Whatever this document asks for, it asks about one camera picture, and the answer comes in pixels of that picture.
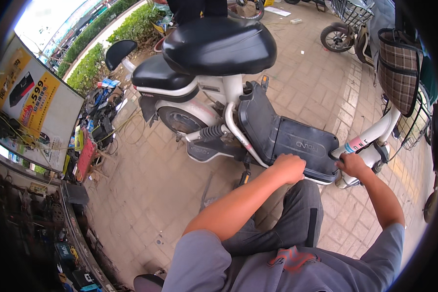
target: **advertisement sign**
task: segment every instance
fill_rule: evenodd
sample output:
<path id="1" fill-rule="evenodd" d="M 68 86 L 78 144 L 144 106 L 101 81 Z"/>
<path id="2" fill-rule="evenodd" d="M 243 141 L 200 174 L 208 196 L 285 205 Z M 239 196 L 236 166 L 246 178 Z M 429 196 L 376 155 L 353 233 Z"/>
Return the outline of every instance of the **advertisement sign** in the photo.
<path id="1" fill-rule="evenodd" d="M 20 122 L 29 146 L 0 139 L 17 155 L 61 172 L 83 98 L 51 73 L 15 36 L 0 63 L 0 111 Z"/>

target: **gray t-shirt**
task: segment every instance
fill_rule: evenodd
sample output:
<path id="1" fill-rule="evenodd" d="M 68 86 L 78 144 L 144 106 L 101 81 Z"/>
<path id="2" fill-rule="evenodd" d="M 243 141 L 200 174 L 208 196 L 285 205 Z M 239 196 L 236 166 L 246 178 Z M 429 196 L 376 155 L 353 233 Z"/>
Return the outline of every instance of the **gray t-shirt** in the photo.
<path id="1" fill-rule="evenodd" d="M 207 230 L 177 243 L 163 292 L 385 291 L 399 272 L 404 227 L 383 230 L 355 260 L 320 248 L 291 247 L 231 258 Z"/>

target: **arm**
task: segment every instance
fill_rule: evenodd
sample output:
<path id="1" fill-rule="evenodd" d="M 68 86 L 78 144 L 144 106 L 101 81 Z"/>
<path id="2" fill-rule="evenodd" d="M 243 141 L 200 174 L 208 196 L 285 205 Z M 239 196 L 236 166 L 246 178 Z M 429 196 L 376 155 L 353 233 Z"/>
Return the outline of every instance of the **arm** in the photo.
<path id="1" fill-rule="evenodd" d="M 232 237 L 275 190 L 283 184 L 294 184 L 303 179 L 305 165 L 306 162 L 297 155 L 280 155 L 273 166 L 256 179 L 206 207 L 191 220 L 183 235 L 206 229 L 221 241 Z"/>
<path id="2" fill-rule="evenodd" d="M 351 177 L 358 178 L 367 188 L 368 196 L 383 230 L 393 223 L 405 226 L 404 213 L 393 191 L 374 172 L 365 165 L 355 153 L 341 154 L 344 161 L 336 165 Z"/>

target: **black pants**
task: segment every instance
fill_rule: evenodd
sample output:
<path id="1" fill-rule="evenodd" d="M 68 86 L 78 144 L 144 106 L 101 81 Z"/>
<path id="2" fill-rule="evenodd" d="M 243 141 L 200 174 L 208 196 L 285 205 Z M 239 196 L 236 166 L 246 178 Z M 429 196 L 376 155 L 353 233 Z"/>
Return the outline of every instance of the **black pants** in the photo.
<path id="1" fill-rule="evenodd" d="M 294 245 L 315 247 L 323 222 L 318 186 L 309 180 L 299 181 L 287 191 L 283 204 L 282 216 L 273 229 L 261 232 L 250 218 L 233 237 L 222 242 L 224 248 L 232 256 L 249 256 Z"/>
<path id="2" fill-rule="evenodd" d="M 201 11 L 205 17 L 227 17 L 227 0 L 167 0 L 167 3 L 179 26 L 199 19 Z"/>

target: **backrest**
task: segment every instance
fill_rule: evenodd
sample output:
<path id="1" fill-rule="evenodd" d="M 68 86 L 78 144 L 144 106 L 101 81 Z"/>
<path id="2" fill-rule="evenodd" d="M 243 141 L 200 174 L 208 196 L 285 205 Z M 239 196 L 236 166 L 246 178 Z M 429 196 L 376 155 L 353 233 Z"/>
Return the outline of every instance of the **backrest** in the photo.
<path id="1" fill-rule="evenodd" d="M 122 59 L 129 55 L 138 44 L 132 40 L 121 40 L 111 45 L 105 53 L 105 65 L 110 71 L 114 71 L 122 62 Z"/>

